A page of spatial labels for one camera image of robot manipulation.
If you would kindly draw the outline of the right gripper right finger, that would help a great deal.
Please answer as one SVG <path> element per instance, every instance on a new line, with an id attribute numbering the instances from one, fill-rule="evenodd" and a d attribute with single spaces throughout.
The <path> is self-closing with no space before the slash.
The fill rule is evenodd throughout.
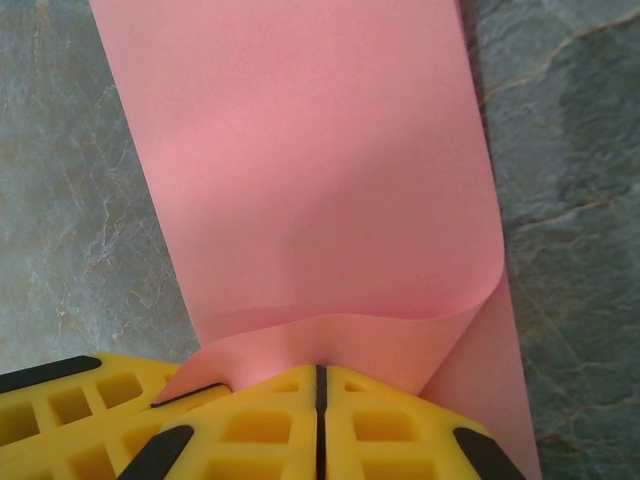
<path id="1" fill-rule="evenodd" d="M 319 368 L 321 479 L 522 479 L 479 423 L 337 366 Z"/>

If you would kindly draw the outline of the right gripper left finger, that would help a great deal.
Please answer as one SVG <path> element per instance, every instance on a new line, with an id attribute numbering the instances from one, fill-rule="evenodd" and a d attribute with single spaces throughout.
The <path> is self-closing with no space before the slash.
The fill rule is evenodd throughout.
<path id="1" fill-rule="evenodd" d="M 121 479 L 315 479 L 316 368 L 296 367 L 165 423 Z"/>

